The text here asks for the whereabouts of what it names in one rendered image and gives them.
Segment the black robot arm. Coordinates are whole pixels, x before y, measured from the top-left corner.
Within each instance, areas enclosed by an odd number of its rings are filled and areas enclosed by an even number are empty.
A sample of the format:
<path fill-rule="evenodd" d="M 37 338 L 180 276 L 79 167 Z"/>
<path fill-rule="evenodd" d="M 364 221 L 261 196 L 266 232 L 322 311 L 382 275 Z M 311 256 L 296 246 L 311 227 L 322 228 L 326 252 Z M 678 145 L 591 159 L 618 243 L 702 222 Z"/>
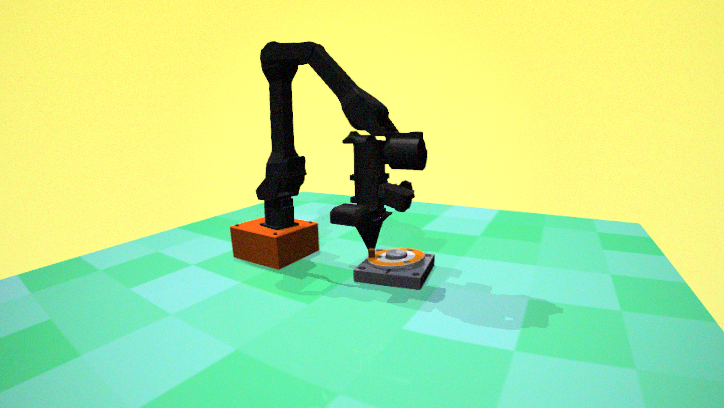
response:
<path fill-rule="evenodd" d="M 260 52 L 261 68 L 269 82 L 272 149 L 265 178 L 255 190 L 264 200 L 265 222 L 261 226 L 280 230 L 299 226 L 294 222 L 292 196 L 298 196 L 307 171 L 305 156 L 298 156 L 294 143 L 292 81 L 298 65 L 308 64 L 339 99 L 342 111 L 353 129 L 342 144 L 353 144 L 354 169 L 391 169 L 424 171 L 427 149 L 422 131 L 399 133 L 386 105 L 358 87 L 321 44 L 308 42 L 268 42 Z M 357 130 L 369 134 L 359 134 Z M 375 136 L 385 136 L 377 140 Z M 399 185 L 386 179 L 373 183 L 371 206 L 380 203 L 398 212 L 410 209 L 414 199 L 412 182 Z M 375 204 L 375 205 L 374 205 Z"/>

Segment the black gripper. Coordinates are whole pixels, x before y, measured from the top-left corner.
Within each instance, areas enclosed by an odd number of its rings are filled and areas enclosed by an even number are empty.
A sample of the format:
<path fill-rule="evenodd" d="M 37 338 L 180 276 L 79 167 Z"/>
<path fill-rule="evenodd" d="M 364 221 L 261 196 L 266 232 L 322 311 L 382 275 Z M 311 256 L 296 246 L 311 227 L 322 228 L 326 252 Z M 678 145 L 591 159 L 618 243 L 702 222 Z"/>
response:
<path fill-rule="evenodd" d="M 350 197 L 350 203 L 341 204 L 330 211 L 330 223 L 356 227 L 367 249 L 375 249 L 383 221 L 393 212 L 386 211 L 384 205 L 371 206 L 373 183 L 381 181 L 386 183 L 390 173 L 385 168 L 376 170 L 354 169 L 349 175 L 354 181 L 355 196 Z"/>

